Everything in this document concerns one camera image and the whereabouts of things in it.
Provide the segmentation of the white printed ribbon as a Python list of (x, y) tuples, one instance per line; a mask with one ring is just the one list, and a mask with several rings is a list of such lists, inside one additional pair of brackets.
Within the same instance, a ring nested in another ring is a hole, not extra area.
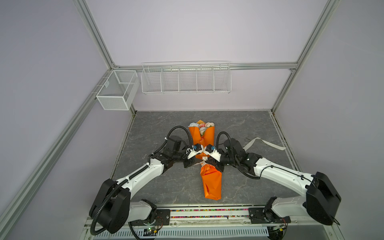
[(215, 146), (220, 154), (229, 154), (233, 158), (232, 167), (235, 167), (239, 170), (249, 173), (254, 167), (257, 166), (258, 161), (263, 157), (259, 154), (248, 153), (247, 150), (253, 146), (256, 141), (261, 141), (265, 145), (272, 147), (274, 149), (284, 151), (286, 147), (273, 144), (271, 142), (265, 141), (260, 137), (256, 137), (248, 142), (245, 146), (242, 146), (240, 142), (234, 138), (227, 139), (221, 144)]

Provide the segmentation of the orange wrapping paper sheet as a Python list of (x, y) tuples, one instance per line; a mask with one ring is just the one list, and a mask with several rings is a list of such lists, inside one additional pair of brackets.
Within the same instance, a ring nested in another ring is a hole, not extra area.
[[(200, 144), (203, 147), (214, 145), (215, 143), (215, 124), (212, 122), (205, 123), (198, 121), (190, 123), (189, 131), (193, 138), (194, 145)], [(203, 182), (204, 195), (206, 199), (220, 200), (222, 198), (222, 173), (210, 164), (209, 156), (201, 153), (196, 156), (200, 160), (200, 175)]]

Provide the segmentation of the cream fake rose stem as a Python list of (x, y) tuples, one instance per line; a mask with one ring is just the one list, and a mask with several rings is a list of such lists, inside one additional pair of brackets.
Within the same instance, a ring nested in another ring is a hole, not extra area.
[(206, 124), (205, 124), (205, 127), (206, 127), (206, 128), (210, 128), (210, 127), (214, 127), (214, 126), (215, 126), (214, 123), (206, 123)]

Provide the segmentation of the white fake rose stem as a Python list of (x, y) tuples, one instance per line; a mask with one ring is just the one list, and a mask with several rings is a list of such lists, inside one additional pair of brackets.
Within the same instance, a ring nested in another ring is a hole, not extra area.
[(198, 124), (198, 123), (190, 123), (190, 124), (189, 124), (189, 127), (197, 127), (197, 128), (198, 128), (199, 125), (200, 125), (200, 124)]

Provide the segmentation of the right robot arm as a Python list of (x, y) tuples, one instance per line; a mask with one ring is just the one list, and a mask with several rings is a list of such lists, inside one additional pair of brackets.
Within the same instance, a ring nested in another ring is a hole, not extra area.
[(236, 139), (228, 138), (222, 149), (219, 145), (204, 148), (204, 154), (208, 155), (206, 162), (221, 172), (226, 166), (232, 166), (250, 179), (265, 178), (298, 194), (291, 198), (271, 197), (252, 218), (260, 223), (276, 223), (287, 222), (290, 217), (311, 217), (326, 226), (338, 224), (336, 214), (342, 198), (328, 176), (289, 169), (249, 152), (257, 140), (254, 138), (242, 146)]

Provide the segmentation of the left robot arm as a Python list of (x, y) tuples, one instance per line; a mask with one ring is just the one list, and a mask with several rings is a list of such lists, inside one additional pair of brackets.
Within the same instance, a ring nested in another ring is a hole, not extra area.
[(102, 183), (89, 211), (92, 218), (91, 235), (96, 236), (104, 231), (114, 234), (126, 223), (135, 221), (155, 223), (157, 206), (145, 199), (133, 202), (132, 198), (174, 163), (183, 163), (185, 168), (192, 166), (196, 156), (203, 150), (201, 144), (194, 144), (187, 128), (173, 127), (162, 145), (148, 155), (143, 166), (118, 180), (107, 179)]

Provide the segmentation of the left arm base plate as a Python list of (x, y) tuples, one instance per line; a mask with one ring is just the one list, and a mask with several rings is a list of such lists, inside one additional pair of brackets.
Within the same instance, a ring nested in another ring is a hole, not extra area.
[(170, 209), (157, 209), (146, 220), (136, 220), (131, 222), (132, 226), (168, 226), (171, 220)]

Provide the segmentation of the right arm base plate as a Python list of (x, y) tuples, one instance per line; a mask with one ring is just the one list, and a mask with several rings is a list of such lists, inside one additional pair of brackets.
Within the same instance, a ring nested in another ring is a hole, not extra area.
[(266, 211), (264, 207), (249, 208), (249, 219), (252, 224), (289, 224), (290, 217), (279, 217), (271, 211)]

